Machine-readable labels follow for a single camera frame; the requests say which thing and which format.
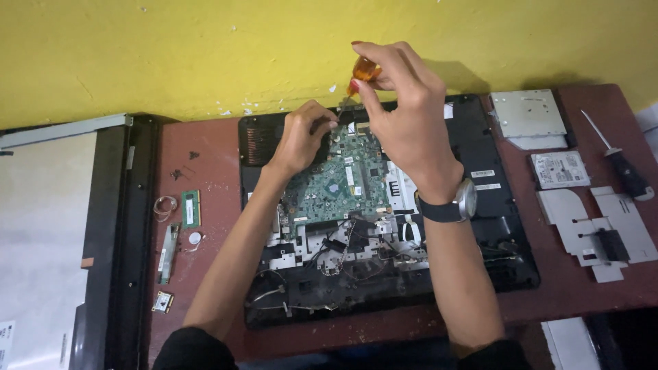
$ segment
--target screwdriver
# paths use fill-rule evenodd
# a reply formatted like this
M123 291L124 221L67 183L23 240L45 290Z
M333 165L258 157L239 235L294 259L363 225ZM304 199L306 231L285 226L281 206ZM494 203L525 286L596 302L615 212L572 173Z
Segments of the screwdriver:
M603 137L599 128L594 124L594 121L590 116L585 113L582 109L580 110L585 118L590 122L592 127L605 146L608 147L608 150L605 152L604 156L612 162L613 168L621 181L621 186L629 196L632 196L635 200L645 201L653 198L653 188L649 185L647 180L642 177L638 170L635 169L633 165L628 162L628 160L622 155L621 149L617 147L611 147L610 143Z
M377 63L367 59L366 57L359 56L357 59L356 63L354 63L354 69L352 70L352 78L356 78L357 80L365 81L368 82L372 80L374 77L374 71L377 68ZM338 113L338 121L340 121L340 116L343 114L345 111L345 107L347 106L347 102L349 101L349 98L353 97L357 93L356 90L352 88L351 85L347 85L347 99L343 102L343 105L340 107L340 112Z

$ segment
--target person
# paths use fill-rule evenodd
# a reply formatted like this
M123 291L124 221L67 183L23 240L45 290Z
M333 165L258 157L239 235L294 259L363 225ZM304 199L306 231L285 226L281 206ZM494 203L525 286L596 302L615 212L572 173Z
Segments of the person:
M416 184L429 204L453 201L464 168L448 143L443 119L446 86L406 42L352 48L380 68L370 82L350 81L383 151ZM397 93L397 109L385 111L375 90ZM236 369L226 338L260 262L272 218L286 184L307 168L320 141L337 126L336 115L316 101L285 118L274 157L192 300L183 327L165 342L154 369ZM529 369L517 342L504 339L494 288L468 221L424 219L436 303L460 369Z

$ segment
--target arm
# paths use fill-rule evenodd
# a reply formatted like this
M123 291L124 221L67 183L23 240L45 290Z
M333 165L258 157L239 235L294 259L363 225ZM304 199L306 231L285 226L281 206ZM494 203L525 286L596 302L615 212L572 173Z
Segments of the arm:
M370 83L352 80L370 117L370 128L388 157L413 180L421 198L446 204L455 197L464 168L448 142L443 119L445 84L409 44L353 43L381 66ZM373 90L395 90L397 109L383 110ZM470 223L424 219L434 295L450 341L465 357L503 338L503 323L491 280Z
M288 181L311 164L323 135L336 127L335 120L315 100L286 116L276 153L263 167L251 199L203 277L183 327L198 327L224 339L249 290Z

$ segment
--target green circuit board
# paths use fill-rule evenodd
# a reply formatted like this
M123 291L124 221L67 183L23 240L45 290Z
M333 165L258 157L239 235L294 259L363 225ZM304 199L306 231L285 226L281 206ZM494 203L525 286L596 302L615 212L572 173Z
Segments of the green circuit board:
M297 237L299 225L391 212L383 180L388 168L369 124L339 126L330 143L327 161L299 173L286 188L280 212L285 240Z

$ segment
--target black watch strap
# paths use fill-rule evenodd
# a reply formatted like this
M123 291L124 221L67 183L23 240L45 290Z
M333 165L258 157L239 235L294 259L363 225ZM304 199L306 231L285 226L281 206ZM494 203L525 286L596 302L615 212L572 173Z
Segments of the black watch strap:
M420 213L432 221L438 223L456 223L461 221L462 217L459 213L459 204L448 203L442 205L433 205L426 203L418 197L420 203Z

